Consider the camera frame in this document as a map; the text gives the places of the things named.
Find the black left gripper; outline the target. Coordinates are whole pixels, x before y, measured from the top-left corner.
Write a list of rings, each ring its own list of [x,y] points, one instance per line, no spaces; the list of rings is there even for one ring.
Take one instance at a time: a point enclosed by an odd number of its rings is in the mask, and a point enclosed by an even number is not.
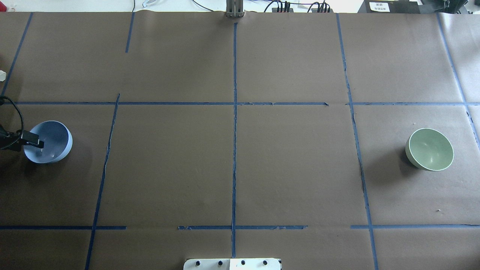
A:
[[[0,127],[0,149],[20,152],[22,146],[33,146],[38,149],[44,148],[44,142],[40,140],[39,135],[27,130],[17,130],[8,132],[3,126]]]

